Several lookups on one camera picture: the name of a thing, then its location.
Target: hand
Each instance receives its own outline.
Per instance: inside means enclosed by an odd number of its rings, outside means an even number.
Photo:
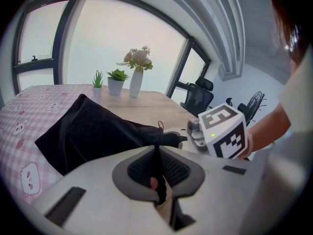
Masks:
[[[150,189],[156,190],[157,185],[158,185],[157,179],[156,178],[150,178]]]

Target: artificial flower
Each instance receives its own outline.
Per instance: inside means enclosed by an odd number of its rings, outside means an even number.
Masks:
[[[147,59],[147,53],[144,50],[137,50],[134,53],[134,59],[137,61],[145,61]]]
[[[143,61],[144,64],[150,64],[152,63],[152,61],[149,59],[149,58],[146,58],[144,61]]]
[[[132,58],[132,56],[126,55],[126,56],[124,57],[124,62],[129,62],[129,61],[131,60],[131,58]]]

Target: black fan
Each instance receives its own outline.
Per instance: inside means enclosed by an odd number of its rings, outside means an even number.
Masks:
[[[246,125],[251,122],[253,119],[254,115],[256,114],[257,110],[259,110],[260,107],[266,106],[266,105],[261,105],[263,100],[266,100],[264,98],[265,94],[262,92],[257,92],[254,94],[254,96],[250,99],[249,103],[245,106],[244,104],[240,104],[238,106],[238,110],[244,113],[245,118],[246,118]]]

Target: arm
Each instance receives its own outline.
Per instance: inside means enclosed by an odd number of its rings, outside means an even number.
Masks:
[[[290,121],[281,104],[248,130],[253,138],[253,150],[260,150],[282,137],[290,127]]]

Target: window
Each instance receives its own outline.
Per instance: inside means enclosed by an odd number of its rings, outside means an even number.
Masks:
[[[18,74],[20,91],[35,85],[53,85],[53,69],[32,70]]]
[[[173,95],[171,99],[177,103],[180,104],[181,102],[185,102],[187,98],[187,90],[184,90],[182,88],[176,87],[174,89]]]
[[[124,83],[129,88],[134,70],[116,62],[123,62],[131,48],[147,45],[154,67],[144,72],[141,89],[165,94],[184,40],[168,23],[137,6],[86,0],[70,43],[68,64],[64,64],[64,83],[91,84],[100,70],[107,85],[105,72],[120,69],[130,76]]]
[[[21,64],[52,57],[55,33],[68,1],[56,2],[29,12],[22,29],[19,61]]]
[[[184,84],[195,83],[200,77],[204,66],[205,62],[202,58],[191,49],[184,69],[180,75],[179,82]]]

